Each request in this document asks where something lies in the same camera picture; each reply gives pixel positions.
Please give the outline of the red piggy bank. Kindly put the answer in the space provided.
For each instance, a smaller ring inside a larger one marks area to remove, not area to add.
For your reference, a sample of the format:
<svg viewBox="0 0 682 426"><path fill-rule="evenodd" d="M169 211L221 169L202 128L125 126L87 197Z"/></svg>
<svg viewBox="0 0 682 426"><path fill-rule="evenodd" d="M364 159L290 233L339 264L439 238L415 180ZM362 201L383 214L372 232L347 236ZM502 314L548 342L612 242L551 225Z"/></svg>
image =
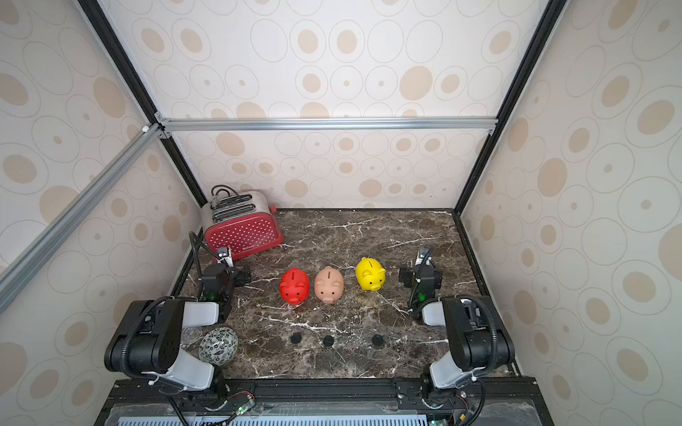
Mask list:
<svg viewBox="0 0 682 426"><path fill-rule="evenodd" d="M309 293L310 282L304 271L291 268L282 275L280 294L285 302L290 305L299 305L308 298Z"/></svg>

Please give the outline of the pink piggy bank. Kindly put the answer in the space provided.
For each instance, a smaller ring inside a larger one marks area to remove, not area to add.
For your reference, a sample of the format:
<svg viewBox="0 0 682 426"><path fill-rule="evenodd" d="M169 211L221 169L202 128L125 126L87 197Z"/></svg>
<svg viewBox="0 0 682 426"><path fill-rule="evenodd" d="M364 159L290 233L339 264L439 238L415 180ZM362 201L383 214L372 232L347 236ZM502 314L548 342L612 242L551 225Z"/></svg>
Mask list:
<svg viewBox="0 0 682 426"><path fill-rule="evenodd" d="M331 305L339 301L344 290L344 276L331 266L323 268L314 279L314 293L325 304Z"/></svg>

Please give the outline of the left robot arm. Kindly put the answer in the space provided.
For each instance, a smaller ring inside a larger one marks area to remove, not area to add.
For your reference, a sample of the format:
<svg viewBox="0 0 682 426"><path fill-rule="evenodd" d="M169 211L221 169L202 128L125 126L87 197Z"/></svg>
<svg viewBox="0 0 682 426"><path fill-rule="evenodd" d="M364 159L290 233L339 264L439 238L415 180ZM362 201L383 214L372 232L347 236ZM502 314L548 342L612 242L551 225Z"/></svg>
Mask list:
<svg viewBox="0 0 682 426"><path fill-rule="evenodd" d="M250 268L217 263L201 274L198 298L162 296L130 304L103 355L105 368L180 392L225 396L222 373L181 348L182 332L213 326L232 311L234 290L251 283Z"/></svg>

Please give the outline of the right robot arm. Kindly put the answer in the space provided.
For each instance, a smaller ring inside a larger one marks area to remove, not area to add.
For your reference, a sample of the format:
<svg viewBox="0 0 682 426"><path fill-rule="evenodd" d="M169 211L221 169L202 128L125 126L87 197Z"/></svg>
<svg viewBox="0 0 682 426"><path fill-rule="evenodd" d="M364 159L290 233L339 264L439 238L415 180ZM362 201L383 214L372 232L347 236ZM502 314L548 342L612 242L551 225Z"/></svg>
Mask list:
<svg viewBox="0 0 682 426"><path fill-rule="evenodd" d="M442 271L429 261L401 268L399 282L411 289L411 316L446 331L449 350L424 373L429 390L461 389L513 361L513 341L489 296L436 296Z"/></svg>

